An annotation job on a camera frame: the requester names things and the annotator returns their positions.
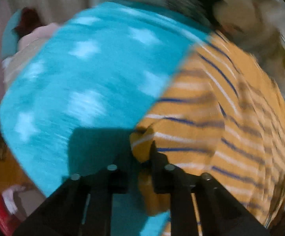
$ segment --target blue blanket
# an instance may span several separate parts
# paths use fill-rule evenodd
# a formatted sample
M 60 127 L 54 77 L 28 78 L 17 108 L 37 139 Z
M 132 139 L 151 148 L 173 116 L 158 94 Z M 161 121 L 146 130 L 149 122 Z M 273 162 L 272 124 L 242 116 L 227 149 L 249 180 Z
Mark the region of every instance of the blue blanket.
M 128 5 L 103 3 L 69 20 L 1 102 L 2 134 L 46 196 L 67 176 L 95 173 L 129 149 L 133 127 L 194 43 L 189 37 L 207 37 L 177 13 Z M 158 235 L 168 217 L 144 213 L 136 183 L 113 203 L 112 235 Z

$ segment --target blue stripe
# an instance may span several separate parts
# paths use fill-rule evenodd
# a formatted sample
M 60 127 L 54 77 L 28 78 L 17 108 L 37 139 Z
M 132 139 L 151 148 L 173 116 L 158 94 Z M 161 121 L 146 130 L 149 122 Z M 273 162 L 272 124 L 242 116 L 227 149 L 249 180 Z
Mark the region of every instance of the blue stripe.
M 269 136 L 272 137 L 272 131 L 271 131 L 271 129 L 269 129 L 268 127 L 265 127 L 264 125 L 262 125 L 261 122 L 258 122 L 258 123 L 259 123 L 260 127 L 262 128 L 262 130 L 263 130 L 265 133 L 267 133 Z
M 226 82 L 230 85 L 230 87 L 233 89 L 235 95 L 237 97 L 239 97 L 236 89 L 234 88 L 233 84 L 229 81 L 229 79 L 225 76 L 225 74 L 214 64 L 212 63 L 210 60 L 206 59 L 203 55 L 198 54 L 204 61 L 206 61 L 208 64 L 210 64 L 212 67 L 214 67 L 221 75 L 222 77 L 226 80 Z
M 215 49 L 217 52 L 221 53 L 223 56 L 225 56 L 225 57 L 231 62 L 233 68 L 234 68 L 239 74 L 241 73 L 240 70 L 238 70 L 238 69 L 236 68 L 236 66 L 234 65 L 232 59 L 231 59 L 226 53 L 224 53 L 221 49 L 219 49 L 217 46 L 213 45 L 212 43 L 210 43 L 210 42 L 208 42 L 208 41 L 206 41 L 206 44 L 207 44 L 208 46 L 210 46 L 211 48 Z
M 203 103 L 206 101 L 207 98 L 211 98 L 212 95 L 209 94 L 203 94 L 197 98 L 186 98 L 186 99 L 181 99 L 181 98 L 159 98 L 157 102 L 172 102 L 172 103 Z
M 191 152 L 199 152 L 199 153 L 209 153 L 210 151 L 202 148 L 157 148 L 158 152 L 175 152 L 175 151 L 191 151 Z
M 242 130 L 242 131 L 244 131 L 244 132 L 247 132 L 247 133 L 250 133 L 250 134 L 252 134 L 252 135 L 254 135 L 254 136 L 256 136 L 256 137 L 262 137 L 262 136 L 261 136 L 261 133 L 260 133 L 259 131 L 255 130 L 255 129 L 249 127 L 249 126 L 242 126 L 242 125 L 240 125 L 232 116 L 227 116 L 227 118 L 228 118 L 230 121 L 234 122 L 234 124 L 235 124 L 240 130 Z
M 280 150 L 277 148 L 276 142 L 273 141 L 272 143 L 274 144 L 274 147 L 275 147 L 275 149 L 276 149 L 278 155 L 280 156 L 281 160 L 282 160 L 283 163 L 284 163 L 284 162 L 285 162 L 285 157 L 283 157 L 282 152 L 280 152 Z
M 256 89 L 255 87 L 253 87 L 252 85 L 250 85 L 249 83 L 247 83 L 247 84 L 248 84 L 248 86 L 249 86 L 257 95 L 261 96 L 261 97 L 265 100 L 265 102 L 266 102 L 267 105 L 269 106 L 271 112 L 272 112 L 272 113 L 274 114 L 274 116 L 276 117 L 276 119 L 277 119 L 277 121 L 278 121 L 278 123 L 279 123 L 279 125 L 280 125 L 280 127 L 281 127 L 281 131 L 285 134 L 285 132 L 283 131 L 283 127 L 282 127 L 282 125 L 281 125 L 281 123 L 280 123 L 280 120 L 279 120 L 278 116 L 275 114 L 275 111 L 274 111 L 273 108 L 270 106 L 270 104 L 268 103 L 267 99 L 266 99 L 265 96 L 262 94 L 262 92 L 261 92 L 260 90 Z
M 252 155 L 252 154 L 249 154 L 249 153 L 247 153 L 247 152 L 245 152 L 245 151 L 243 151 L 243 150 L 237 148 L 234 144 L 229 143 L 229 142 L 228 142 L 227 140 L 225 140 L 224 138 L 221 138 L 221 141 L 222 141 L 223 143 L 225 143 L 228 147 L 230 147 L 233 151 L 235 151 L 235 152 L 237 152 L 237 153 L 239 153 L 239 154 L 242 154 L 242 155 L 245 156 L 246 158 L 249 158 L 250 160 L 256 161 L 256 162 L 258 162 L 258 163 L 260 163 L 260 164 L 262 164 L 262 165 L 265 164 L 265 162 L 264 162 L 264 160 L 263 160 L 262 158 L 256 157 L 256 156 L 254 156 L 254 155 Z
M 185 124 L 195 126 L 198 128 L 205 128 L 205 127 L 223 128 L 224 127 L 224 121 L 205 121 L 205 122 L 197 123 L 194 121 L 190 121 L 190 120 L 186 120 L 186 119 L 173 118 L 173 117 L 165 117 L 163 119 L 164 120 L 177 121 L 180 123 L 185 123 Z
M 228 42 L 226 39 L 224 39 L 223 37 L 222 37 L 222 35 L 220 35 L 218 32 L 215 32 L 215 34 L 217 35 L 217 36 L 219 36 L 222 40 L 224 40 L 225 42 Z
M 223 117 L 226 117 L 225 111 L 223 110 L 222 106 L 220 105 L 220 103 L 218 103 L 218 104 L 219 104 L 219 107 L 221 109 L 221 113 L 222 113 Z
M 256 209 L 259 209 L 261 211 L 263 211 L 263 207 L 256 204 L 256 203 L 252 203 L 252 202 L 241 202 L 241 204 L 245 207 L 251 207 L 251 208 L 256 208 Z
M 257 184 L 252 178 L 250 178 L 248 176 L 239 176 L 239 175 L 233 174 L 233 173 L 231 173 L 229 171 L 223 170 L 223 169 L 221 169 L 219 167 L 216 167 L 216 166 L 212 166 L 211 169 L 214 170 L 214 171 L 219 172 L 222 175 L 225 175 L 225 176 L 237 179 L 237 180 L 245 182 L 245 183 L 253 184 L 257 188 L 261 188 L 262 189 L 264 187 L 262 184 Z
M 271 126 L 273 127 L 274 131 L 278 134 L 280 142 L 282 143 L 282 145 L 285 145 L 284 141 L 281 138 L 280 132 L 277 130 L 277 128 L 274 126 L 274 124 L 271 121 Z

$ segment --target white stripe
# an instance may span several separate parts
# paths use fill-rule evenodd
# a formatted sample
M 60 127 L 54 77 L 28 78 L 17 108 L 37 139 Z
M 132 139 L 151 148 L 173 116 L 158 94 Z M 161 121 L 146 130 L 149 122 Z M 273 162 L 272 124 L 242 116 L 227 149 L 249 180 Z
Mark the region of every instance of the white stripe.
M 168 115 L 160 115 L 160 114 L 153 114 L 150 113 L 145 116 L 145 118 L 151 118 L 151 119 L 163 119 L 163 118 L 182 118 L 182 114 L 168 114 Z
M 269 145 L 272 145 L 272 138 L 267 136 L 267 135 L 263 136 L 263 141 L 266 142 Z
M 225 185 L 224 186 L 231 194 L 247 195 L 249 198 L 255 196 L 258 199 L 263 200 L 263 195 L 255 193 L 253 190 L 247 190 L 244 188 L 237 188 L 234 186 Z
M 198 164 L 198 163 L 193 163 L 193 162 L 175 163 L 174 165 L 178 166 L 179 168 L 191 168 L 191 169 L 198 169 L 198 170 L 205 170 L 205 171 L 208 171 L 211 169 L 210 165 Z
M 191 139 L 191 138 L 183 138 L 183 137 L 163 134 L 160 132 L 155 132 L 154 134 L 146 135 L 143 138 L 137 140 L 136 142 L 133 142 L 131 145 L 131 148 L 133 149 L 135 146 L 137 146 L 143 142 L 149 141 L 149 140 L 153 139 L 154 137 L 166 139 L 166 140 L 173 141 L 173 142 L 187 143 L 187 144 L 189 144 L 189 143 L 205 143 L 205 142 L 209 142 L 209 143 L 213 144 L 213 143 L 217 143 L 219 140 L 218 138 Z
M 259 125 L 258 119 L 255 116 L 243 114 L 243 117 L 245 117 L 243 119 L 250 119 L 253 123 L 255 123 L 256 125 Z
M 183 138 L 178 136 L 171 136 L 160 132 L 154 133 L 154 136 L 180 143 L 204 143 L 204 142 L 217 143 L 219 141 L 218 138 L 191 139 L 191 138 Z
M 17 75 L 14 76 L 14 74 L 19 74 L 22 69 L 23 69 L 23 67 L 20 66 L 16 69 L 12 70 L 8 75 L 5 76 L 4 83 L 9 82 L 11 78 L 15 78 Z
M 244 170 L 247 170 L 249 172 L 252 172 L 252 173 L 256 174 L 257 176 L 264 176 L 263 173 L 261 173 L 257 168 L 246 165 L 243 162 L 239 162 L 238 160 L 235 160 L 235 159 L 231 158 L 230 156 L 227 156 L 224 153 L 216 151 L 214 154 L 217 155 L 218 157 L 220 157 L 221 159 L 227 161 L 228 163 L 236 165 L 236 166 L 238 166 Z
M 234 112 L 240 116 L 239 112 L 237 111 L 233 101 L 230 99 L 230 97 L 227 95 L 227 93 L 224 91 L 224 89 L 221 87 L 221 85 L 218 83 L 218 81 L 204 68 L 203 65 L 203 70 L 206 72 L 206 74 L 211 78 L 211 80 L 213 80 L 213 82 L 217 85 L 217 87 L 219 88 L 219 90 L 222 92 L 222 94 L 225 96 L 225 98 L 228 100 L 228 102 L 230 103 L 230 105 L 232 106 Z
M 132 145 L 131 145 L 131 149 L 133 149 L 135 146 L 143 143 L 143 142 L 147 142 L 151 139 L 153 139 L 154 135 L 153 134 L 150 134 L 150 135 L 146 135 L 144 137 L 142 137 L 141 139 L 137 140 L 136 142 L 133 142 Z
M 219 40 L 219 38 L 220 38 L 220 37 L 215 38 L 214 40 L 216 40 L 217 42 L 219 42 L 228 52 L 230 52 L 229 49 L 223 44 L 223 40 L 221 41 L 221 40 Z
M 188 112 L 187 114 L 167 114 L 167 115 L 160 115 L 160 114 L 153 114 L 150 113 L 145 116 L 145 118 L 151 118 L 151 119 L 163 119 L 163 118 L 185 118 L 188 115 L 191 116 L 205 116 L 205 115 L 213 115 L 216 113 L 219 113 L 220 111 L 218 110 L 219 107 L 215 108 L 210 108 L 210 109 L 205 109 L 205 110 L 200 110 L 196 112 Z
M 233 129 L 231 129 L 229 126 L 225 126 L 225 130 L 229 133 L 231 133 L 233 136 L 235 136 L 238 140 L 240 140 L 243 144 L 251 147 L 251 148 L 254 148 L 254 149 L 257 149 L 261 152 L 265 152 L 264 150 L 264 147 L 260 144 L 257 144 L 257 143 L 254 143 L 246 138 L 243 138 L 241 137 L 236 131 L 234 131 Z
M 186 35 L 187 37 L 190 37 L 192 39 L 195 39 L 196 42 L 205 50 L 207 51 L 212 57 L 214 57 L 218 62 L 224 64 L 226 66 L 226 68 L 228 68 L 229 72 L 231 73 L 231 75 L 234 77 L 234 79 L 236 79 L 234 73 L 232 72 L 231 68 L 227 65 L 227 63 L 220 59 L 219 57 L 215 56 L 214 54 L 212 54 L 209 50 L 206 49 L 206 47 L 203 45 L 204 42 L 199 39 L 196 35 L 192 34 L 191 32 L 187 31 L 187 30 L 182 30 L 182 34 Z
M 208 84 L 205 83 L 187 83 L 187 82 L 176 82 L 172 85 L 173 88 L 180 88 L 186 90 L 206 90 Z
M 263 97 L 260 97 L 258 94 L 254 93 L 254 91 L 252 91 L 252 90 L 250 91 L 250 93 L 252 94 L 253 98 L 257 98 L 257 99 L 261 102 L 261 105 L 265 106 L 265 109 L 267 109 L 267 110 L 272 114 L 271 118 L 272 118 L 272 120 L 273 120 L 274 123 L 275 123 L 275 128 L 281 128 L 280 125 L 279 125 L 278 119 L 277 119 L 276 116 L 271 112 L 270 106 L 267 104 L 267 102 L 263 102 L 263 99 L 264 99 L 264 98 L 263 98 Z

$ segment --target teal pillow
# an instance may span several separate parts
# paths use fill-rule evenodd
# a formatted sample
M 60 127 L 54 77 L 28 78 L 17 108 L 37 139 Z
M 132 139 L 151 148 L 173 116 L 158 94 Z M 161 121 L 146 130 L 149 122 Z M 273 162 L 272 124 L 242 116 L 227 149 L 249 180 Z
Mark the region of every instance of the teal pillow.
M 9 19 L 1 40 L 1 59 L 4 60 L 9 56 L 17 53 L 19 37 L 13 30 L 20 22 L 21 10 L 16 11 Z

